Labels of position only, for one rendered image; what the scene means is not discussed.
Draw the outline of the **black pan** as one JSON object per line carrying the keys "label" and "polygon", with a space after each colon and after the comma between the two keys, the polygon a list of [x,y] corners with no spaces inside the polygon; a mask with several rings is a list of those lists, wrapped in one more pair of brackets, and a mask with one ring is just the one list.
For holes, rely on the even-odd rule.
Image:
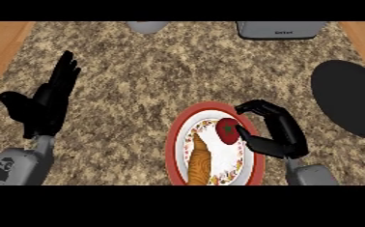
{"label": "black pan", "polygon": [[365,67],[343,60],[320,63],[312,72],[310,89],[331,121],[365,138]]}

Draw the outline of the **red-rimmed floral plate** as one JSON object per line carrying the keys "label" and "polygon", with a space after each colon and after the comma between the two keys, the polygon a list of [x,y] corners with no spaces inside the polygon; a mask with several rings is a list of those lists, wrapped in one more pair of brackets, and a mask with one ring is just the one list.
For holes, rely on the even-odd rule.
{"label": "red-rimmed floral plate", "polygon": [[263,182],[264,157],[249,151],[242,139],[232,145],[220,140],[215,123],[223,118],[235,119],[251,134],[258,134],[248,118],[235,113],[230,105],[215,101],[192,104],[173,122],[165,140],[165,168],[171,184],[187,182],[193,132],[198,132],[211,152],[208,185],[254,185]]}

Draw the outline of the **brown croissant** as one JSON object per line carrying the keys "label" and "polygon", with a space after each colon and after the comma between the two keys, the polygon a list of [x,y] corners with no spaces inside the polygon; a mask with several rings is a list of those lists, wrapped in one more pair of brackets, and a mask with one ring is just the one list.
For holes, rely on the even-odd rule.
{"label": "brown croissant", "polygon": [[211,176],[211,152],[198,134],[192,136],[193,150],[187,163],[187,185],[205,185]]}

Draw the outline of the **pale grey container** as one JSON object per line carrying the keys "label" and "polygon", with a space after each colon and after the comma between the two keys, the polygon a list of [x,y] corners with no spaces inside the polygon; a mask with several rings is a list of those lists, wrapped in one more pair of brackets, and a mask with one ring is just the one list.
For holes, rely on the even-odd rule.
{"label": "pale grey container", "polygon": [[165,26],[167,21],[128,21],[127,25],[133,31],[142,34],[156,33]]}

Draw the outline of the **grey appliance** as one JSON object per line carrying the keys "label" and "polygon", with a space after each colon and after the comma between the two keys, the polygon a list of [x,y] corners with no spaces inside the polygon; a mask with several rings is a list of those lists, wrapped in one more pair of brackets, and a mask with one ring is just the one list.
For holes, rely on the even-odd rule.
{"label": "grey appliance", "polygon": [[325,21],[238,21],[236,30],[245,40],[307,40],[325,24]]}

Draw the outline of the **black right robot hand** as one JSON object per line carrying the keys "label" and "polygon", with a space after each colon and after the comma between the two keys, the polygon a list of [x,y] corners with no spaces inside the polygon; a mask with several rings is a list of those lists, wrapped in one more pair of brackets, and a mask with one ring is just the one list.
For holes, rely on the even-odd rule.
{"label": "black right robot hand", "polygon": [[263,117],[270,139],[252,135],[239,125],[236,132],[248,149],[261,155],[289,159],[309,154],[306,138],[298,123],[286,109],[263,99],[252,99],[235,106],[236,114],[252,112]]}

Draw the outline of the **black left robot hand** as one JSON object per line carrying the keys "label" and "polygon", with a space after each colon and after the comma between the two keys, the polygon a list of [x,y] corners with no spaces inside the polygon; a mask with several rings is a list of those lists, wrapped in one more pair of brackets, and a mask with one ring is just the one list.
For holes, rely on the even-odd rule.
{"label": "black left robot hand", "polygon": [[49,81],[40,85],[31,98],[13,91],[0,94],[0,102],[7,108],[10,118],[22,123],[25,139],[38,135],[54,136],[60,131],[80,71],[72,52],[66,50]]}

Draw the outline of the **red tomato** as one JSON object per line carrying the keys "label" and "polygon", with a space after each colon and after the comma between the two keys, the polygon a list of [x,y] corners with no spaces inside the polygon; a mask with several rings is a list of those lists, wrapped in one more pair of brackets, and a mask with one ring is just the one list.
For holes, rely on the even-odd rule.
{"label": "red tomato", "polygon": [[232,118],[221,118],[217,121],[215,133],[218,135],[220,140],[223,141],[226,145],[232,145],[239,138],[239,134],[235,128],[236,125],[238,125],[238,122]]}

